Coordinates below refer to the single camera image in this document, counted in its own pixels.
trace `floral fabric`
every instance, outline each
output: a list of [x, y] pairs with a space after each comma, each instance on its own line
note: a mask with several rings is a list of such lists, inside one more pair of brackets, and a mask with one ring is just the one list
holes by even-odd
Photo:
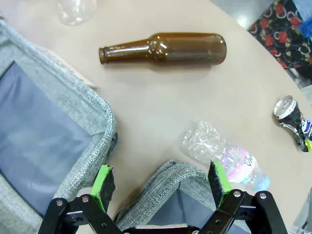
[[276, 0], [248, 31], [283, 68], [312, 66], [312, 42], [298, 30], [301, 23], [292, 0]]

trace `metal bolt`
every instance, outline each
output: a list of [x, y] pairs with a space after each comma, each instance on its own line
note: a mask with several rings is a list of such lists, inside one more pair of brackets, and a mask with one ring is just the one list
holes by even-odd
[[83, 202], [88, 202], [88, 201], [89, 201], [89, 198], [88, 198], [87, 196], [84, 196], [84, 197], [82, 198], [82, 201], [83, 201]]
[[58, 200], [58, 201], [57, 201], [57, 205], [58, 205], [58, 206], [63, 205], [63, 201], [62, 201], [62, 200]]
[[259, 196], [260, 196], [261, 199], [266, 199], [266, 198], [267, 198], [267, 196], [265, 195], [265, 193], [260, 193]]
[[235, 197], [240, 197], [240, 192], [239, 191], [235, 191], [233, 194], [234, 194]]

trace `crushed soda can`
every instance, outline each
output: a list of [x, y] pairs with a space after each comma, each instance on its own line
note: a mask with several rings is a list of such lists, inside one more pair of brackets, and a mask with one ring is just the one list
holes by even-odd
[[304, 118], [298, 102], [292, 96], [286, 96], [278, 101], [273, 113], [280, 125], [294, 132], [297, 144], [303, 152], [312, 151], [311, 122]]

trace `table surface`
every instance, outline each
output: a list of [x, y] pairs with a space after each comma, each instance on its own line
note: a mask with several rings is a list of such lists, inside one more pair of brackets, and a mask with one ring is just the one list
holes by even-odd
[[[301, 152], [273, 117], [276, 102], [294, 96], [312, 108], [275, 59], [247, 31], [207, 0], [105, 0], [86, 23], [68, 27], [53, 1], [0, 1], [7, 22], [31, 42], [52, 50], [100, 89], [117, 119], [120, 142], [109, 164], [117, 189], [109, 214], [137, 195], [169, 159], [199, 166], [180, 150], [192, 122], [204, 120], [230, 142], [248, 149], [271, 179], [289, 228], [312, 180], [312, 155]], [[98, 48], [144, 39], [156, 32], [215, 32], [226, 41], [225, 61], [211, 68], [101, 65]]]

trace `brown glass bottle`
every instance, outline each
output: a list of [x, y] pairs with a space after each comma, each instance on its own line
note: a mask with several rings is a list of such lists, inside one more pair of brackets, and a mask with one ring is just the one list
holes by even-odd
[[225, 56], [225, 40], [214, 33], [157, 33], [144, 40], [99, 48], [102, 64], [150, 61], [216, 65]]

